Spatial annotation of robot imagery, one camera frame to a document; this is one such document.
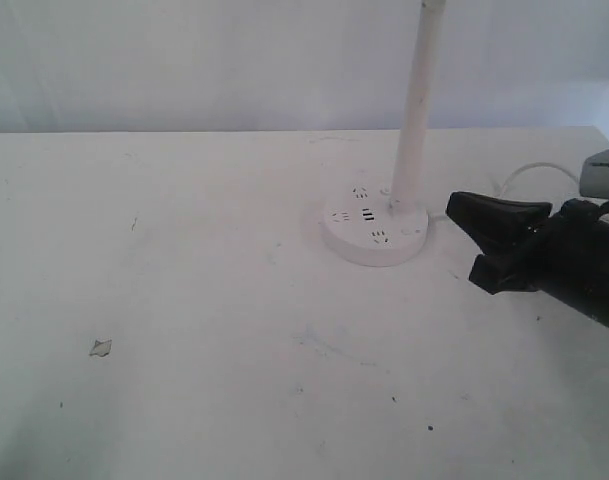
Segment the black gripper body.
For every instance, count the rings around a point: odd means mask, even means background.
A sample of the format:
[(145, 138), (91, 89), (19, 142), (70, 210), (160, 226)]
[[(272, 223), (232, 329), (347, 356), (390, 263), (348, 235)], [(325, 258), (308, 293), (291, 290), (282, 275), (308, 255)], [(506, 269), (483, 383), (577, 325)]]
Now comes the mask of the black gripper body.
[(609, 201), (566, 201), (542, 229), (530, 284), (609, 328)]

